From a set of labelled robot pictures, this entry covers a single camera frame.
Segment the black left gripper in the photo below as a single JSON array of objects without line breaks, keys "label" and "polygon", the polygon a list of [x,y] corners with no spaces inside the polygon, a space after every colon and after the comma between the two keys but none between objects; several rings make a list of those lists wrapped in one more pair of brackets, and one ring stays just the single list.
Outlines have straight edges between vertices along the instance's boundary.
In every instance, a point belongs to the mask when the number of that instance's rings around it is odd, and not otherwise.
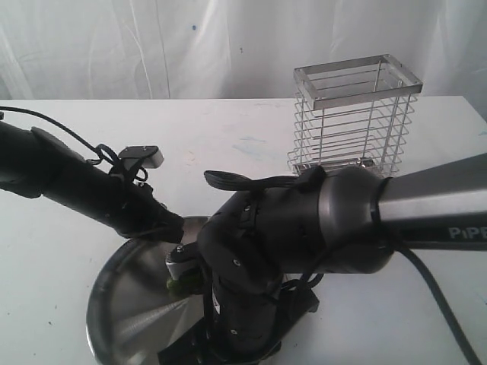
[{"label": "black left gripper", "polygon": [[157,201],[152,191],[147,184],[132,184],[126,189],[113,229],[129,239],[179,243],[183,238],[183,218]]}]

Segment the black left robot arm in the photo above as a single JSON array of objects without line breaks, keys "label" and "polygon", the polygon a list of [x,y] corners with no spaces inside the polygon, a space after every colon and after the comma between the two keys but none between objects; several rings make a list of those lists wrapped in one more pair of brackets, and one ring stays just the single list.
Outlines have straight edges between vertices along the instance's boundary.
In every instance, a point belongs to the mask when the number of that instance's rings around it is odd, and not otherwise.
[{"label": "black left robot arm", "polygon": [[44,196],[125,238],[183,238],[183,219],[158,202],[150,186],[99,170],[39,128],[1,124],[1,188],[25,198]]}]

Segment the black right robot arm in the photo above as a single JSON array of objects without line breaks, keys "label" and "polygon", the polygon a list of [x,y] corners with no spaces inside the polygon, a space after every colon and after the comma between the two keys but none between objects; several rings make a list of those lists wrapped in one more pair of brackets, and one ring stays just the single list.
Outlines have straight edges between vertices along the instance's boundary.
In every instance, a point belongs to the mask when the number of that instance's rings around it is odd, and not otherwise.
[{"label": "black right robot arm", "polygon": [[250,179],[208,170],[231,197],[182,249],[202,274],[203,317],[158,353],[161,364],[258,364],[319,300],[326,274],[371,274],[394,253],[425,280],[460,350],[479,358],[419,249],[486,248],[486,157],[405,176],[364,167]]}]

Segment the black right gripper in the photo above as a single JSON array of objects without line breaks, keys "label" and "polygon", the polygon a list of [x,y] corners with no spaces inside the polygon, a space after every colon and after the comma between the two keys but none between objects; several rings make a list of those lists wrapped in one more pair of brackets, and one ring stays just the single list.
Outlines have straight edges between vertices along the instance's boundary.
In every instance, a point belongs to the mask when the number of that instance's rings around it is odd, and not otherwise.
[{"label": "black right gripper", "polygon": [[284,290],[275,302],[212,290],[204,317],[158,353],[160,364],[258,364],[281,349],[282,340],[319,300],[312,290],[294,297]]}]

